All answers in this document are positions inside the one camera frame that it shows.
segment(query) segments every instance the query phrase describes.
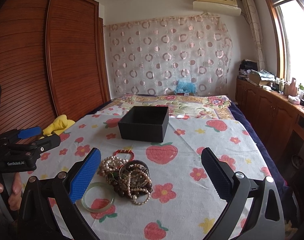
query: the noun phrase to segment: silver bolt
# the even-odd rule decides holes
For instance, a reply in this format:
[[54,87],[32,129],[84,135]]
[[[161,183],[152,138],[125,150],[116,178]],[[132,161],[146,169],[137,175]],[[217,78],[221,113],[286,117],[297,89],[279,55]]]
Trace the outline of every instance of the silver bolt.
[[61,171],[61,172],[58,174],[58,178],[59,178],[59,179],[64,179],[66,176],[67,176],[67,173],[64,172],[64,171]]
[[272,183],[273,182],[273,178],[271,176],[267,176],[267,182]]
[[239,178],[239,179],[243,179],[243,178],[244,178],[244,174],[243,174],[242,172],[237,172],[237,173],[235,174],[235,176],[236,176],[237,178]]
[[29,182],[34,182],[36,180],[36,176],[32,176],[29,178]]

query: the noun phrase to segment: floral blanket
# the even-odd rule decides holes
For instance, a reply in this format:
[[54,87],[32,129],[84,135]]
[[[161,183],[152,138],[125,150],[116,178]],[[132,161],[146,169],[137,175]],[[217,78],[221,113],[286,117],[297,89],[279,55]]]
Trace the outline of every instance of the floral blanket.
[[[137,206],[116,194],[114,204],[101,213],[88,212],[77,202],[81,214],[100,239],[203,239],[226,205],[201,164],[200,155],[205,147],[210,147],[233,171],[242,171],[252,179],[269,175],[257,146],[238,121],[170,118],[164,142],[154,144],[123,140],[117,125],[120,118],[104,113],[85,116],[60,135],[59,147],[41,155],[35,171],[21,173],[25,186],[31,175],[47,179],[68,171],[93,147],[101,151],[103,159],[118,149],[131,149],[134,159],[149,167],[153,184],[151,199]],[[105,182],[105,178],[95,174],[92,182],[97,181]],[[92,208],[102,208],[108,202],[107,196],[102,188],[93,188],[85,201]],[[246,203],[231,238],[244,226],[251,201]],[[50,203],[63,234],[72,238],[55,200],[50,199]]]
[[188,115],[191,118],[234,120],[228,109],[230,105],[231,102],[225,95],[214,97],[124,95],[105,106],[101,113],[124,115],[133,106],[168,106],[169,115],[174,117]]

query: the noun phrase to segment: wooden wardrobe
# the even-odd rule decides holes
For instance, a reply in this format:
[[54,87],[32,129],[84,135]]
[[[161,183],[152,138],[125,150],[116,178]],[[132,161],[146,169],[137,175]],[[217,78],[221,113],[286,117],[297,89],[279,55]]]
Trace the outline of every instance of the wooden wardrobe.
[[7,0],[0,9],[0,133],[108,101],[103,22],[94,0]]

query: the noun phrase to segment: wall covering with circle pattern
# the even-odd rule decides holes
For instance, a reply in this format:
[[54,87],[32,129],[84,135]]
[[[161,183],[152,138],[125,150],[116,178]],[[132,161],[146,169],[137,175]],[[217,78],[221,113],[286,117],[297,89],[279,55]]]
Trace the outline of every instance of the wall covering with circle pattern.
[[199,96],[226,93],[232,41],[220,17],[169,17],[106,26],[117,94],[166,95],[178,81]]

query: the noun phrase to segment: air conditioner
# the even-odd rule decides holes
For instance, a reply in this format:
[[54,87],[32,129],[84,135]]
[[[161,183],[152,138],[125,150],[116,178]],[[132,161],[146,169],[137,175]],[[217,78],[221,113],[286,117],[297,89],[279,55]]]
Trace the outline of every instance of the air conditioner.
[[232,16],[240,16],[241,14],[236,0],[195,0],[193,10]]

